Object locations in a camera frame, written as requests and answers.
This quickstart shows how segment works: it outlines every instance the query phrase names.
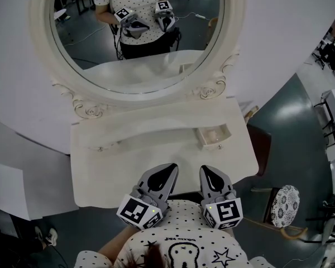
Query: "patterned stool seat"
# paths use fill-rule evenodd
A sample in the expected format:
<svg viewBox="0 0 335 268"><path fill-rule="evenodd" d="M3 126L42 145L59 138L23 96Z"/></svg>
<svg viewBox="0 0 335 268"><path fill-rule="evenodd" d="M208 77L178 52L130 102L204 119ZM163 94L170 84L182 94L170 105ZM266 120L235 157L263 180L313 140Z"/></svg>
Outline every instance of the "patterned stool seat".
<svg viewBox="0 0 335 268"><path fill-rule="evenodd" d="M292 185L283 186L272 203L272 223L279 228L289 226L298 212L299 203L299 191Z"/></svg>

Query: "stool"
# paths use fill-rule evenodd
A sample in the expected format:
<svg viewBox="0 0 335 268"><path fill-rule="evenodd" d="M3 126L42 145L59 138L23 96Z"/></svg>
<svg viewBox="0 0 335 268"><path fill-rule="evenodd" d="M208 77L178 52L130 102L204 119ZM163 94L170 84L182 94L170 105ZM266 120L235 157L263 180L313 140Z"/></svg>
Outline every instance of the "stool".
<svg viewBox="0 0 335 268"><path fill-rule="evenodd" d="M253 221L245 218L246 220L259 224L269 229L280 231L280 233L287 239L297 239L307 232L307 228L294 227L290 224L294 220L298 212L300 204L299 191L291 186L285 185L280 188L272 189L251 189L255 193L270 193L267 208L264 214L263 222ZM288 235L286 228L298 231L296 235Z"/></svg>

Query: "polka dot shirt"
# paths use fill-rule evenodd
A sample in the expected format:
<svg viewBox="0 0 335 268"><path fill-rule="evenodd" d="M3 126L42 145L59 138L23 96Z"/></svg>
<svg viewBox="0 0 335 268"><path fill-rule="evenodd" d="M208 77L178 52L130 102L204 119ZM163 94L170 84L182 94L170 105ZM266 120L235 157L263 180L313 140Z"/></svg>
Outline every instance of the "polka dot shirt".
<svg viewBox="0 0 335 268"><path fill-rule="evenodd" d="M94 3L99 6L112 3L115 12L123 7L136 11L139 18L143 19L149 25L150 29L144 32L139 39L122 35L122 42L127 45L141 45L154 42L164 34L154 18L155 5L158 1L159 0L94 0Z"/></svg>
<svg viewBox="0 0 335 268"><path fill-rule="evenodd" d="M169 206L164 219L154 228L137 232L125 243L114 265L99 253L82 251L75 268L118 267L127 261L129 253L142 264L147 248L157 243L173 268L253 267L236 239L208 226L198 204L170 200Z"/></svg>

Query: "gray floor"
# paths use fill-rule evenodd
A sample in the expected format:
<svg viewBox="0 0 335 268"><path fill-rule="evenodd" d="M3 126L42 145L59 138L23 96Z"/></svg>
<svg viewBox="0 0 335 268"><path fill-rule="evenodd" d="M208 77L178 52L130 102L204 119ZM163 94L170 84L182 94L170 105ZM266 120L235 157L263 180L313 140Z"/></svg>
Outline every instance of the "gray floor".
<svg viewBox="0 0 335 268"><path fill-rule="evenodd" d="M267 202L264 195L251 193L252 187L271 188L290 184L299 189L301 197L293 225L308 226L309 237L312 237L317 234L321 223L307 223L305 218L318 214L318 206L332 194L332 181L324 152L323 133L299 78L294 75L250 123L271 133L272 145L265 175L253 176L235 184L238 196L242 198L245 216L261 220ZM123 228L115 212L115 209L84 208L45 217L38 224L43 231L50 226L57 229L57 249L73 267L80 250L99 249ZM264 256L278 268L290 259L308 257L319 247L318 244L285 240L279 232L246 220L234 229L234 234L249 258ZM324 249L320 248L304 262L293 261L287 267L317 267ZM61 263L52 249L35 255L35 258L41 268Z"/></svg>
<svg viewBox="0 0 335 268"><path fill-rule="evenodd" d="M210 19L218 16L219 0L169 0L174 8L176 17L184 17L190 12L197 13ZM106 24L98 22L94 11L89 10L82 15L78 15L75 3L68 3L65 7L67 14L71 19L66 22L58 23L57 30L61 42L65 45L68 54L82 68L88 69L97 64L117 60L114 48L113 34ZM208 21L196 18L190 15L187 18L181 18L176 23L182 33L182 40L179 44L179 50L204 50L206 43L206 33ZM89 36L98 29L101 31Z"/></svg>

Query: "cable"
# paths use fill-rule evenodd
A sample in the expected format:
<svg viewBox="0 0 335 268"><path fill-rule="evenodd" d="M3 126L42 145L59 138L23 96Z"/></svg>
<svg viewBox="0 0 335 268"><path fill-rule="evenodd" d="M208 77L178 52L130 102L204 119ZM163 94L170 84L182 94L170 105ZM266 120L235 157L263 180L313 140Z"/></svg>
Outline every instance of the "cable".
<svg viewBox="0 0 335 268"><path fill-rule="evenodd" d="M88 63L92 63L92 64L95 64L95 65L99 65L99 64L98 64L98 63L96 63L95 61L84 60L84 59L78 59L78 58L73 58L73 57L71 57L71 59L73 59L73 60L81 60L81 61L86 61L86 62L88 62Z"/></svg>
<svg viewBox="0 0 335 268"><path fill-rule="evenodd" d="M62 264L58 264L59 268L68 268L66 260L63 258L62 254L58 252L58 250L55 248L55 246L52 246L52 248L58 253L58 255L62 258L62 261L65 262L66 266L63 266Z"/></svg>
<svg viewBox="0 0 335 268"><path fill-rule="evenodd" d="M292 261L294 261L294 260L298 260L298 261L300 261L300 262L302 262L302 261L305 261L305 260L307 260L307 259L309 259L310 257L312 257L321 247L323 247L323 245L320 245L312 254L310 254L307 258L305 258L305 259L291 259L291 260L289 260L282 268L285 268L289 263L291 263Z"/></svg>
<svg viewBox="0 0 335 268"><path fill-rule="evenodd" d="M119 39L118 39L118 43L116 43L116 36L114 35L114 48L116 49L116 54L117 54L117 59L118 60L123 60L123 52L120 50L118 50L118 47L120 45L120 42L122 40L122 28L121 28L121 32L119 34Z"/></svg>
<svg viewBox="0 0 335 268"><path fill-rule="evenodd" d="M188 13L185 17L175 17L175 18L183 19L183 18L187 18L187 17L189 17L191 14L195 14L195 15L197 15L195 12L190 12L190 13Z"/></svg>
<svg viewBox="0 0 335 268"><path fill-rule="evenodd" d="M182 39L183 35L181 34L181 31L180 29L178 28L178 31L179 33L177 34L176 36L176 41L178 42L177 45L176 45L176 50L175 51L178 51L179 49L179 44L180 44L180 40Z"/></svg>
<svg viewBox="0 0 335 268"><path fill-rule="evenodd" d="M200 19L203 19L203 20L210 21L210 19L207 19L206 17L204 17L204 16L202 16L202 15L200 15L200 14L196 14L195 12L190 12L190 13L188 13L188 14L187 14L186 16L184 16L184 17L174 17L174 18L177 19L177 21L178 21L178 20L180 20L180 19L184 19L184 18L189 17L191 14L195 14L195 17L196 17L196 18L200 18Z"/></svg>
<svg viewBox="0 0 335 268"><path fill-rule="evenodd" d="M103 26L102 28L99 28L99 29L95 30L93 33L90 33L90 34L89 34L87 37L85 37L84 39L82 39L82 40L80 40L80 41L78 41L78 42L75 42L74 44L66 44L66 45L64 45L63 47L74 46L74 45L76 45L76 44L78 44L78 43L80 43L80 42L83 42L84 40L86 40L86 39L88 39L89 37L91 37L91 35L94 35L94 34L97 33L98 31L103 30L105 27L107 27L107 25L108 25L108 24L106 24L106 25Z"/></svg>

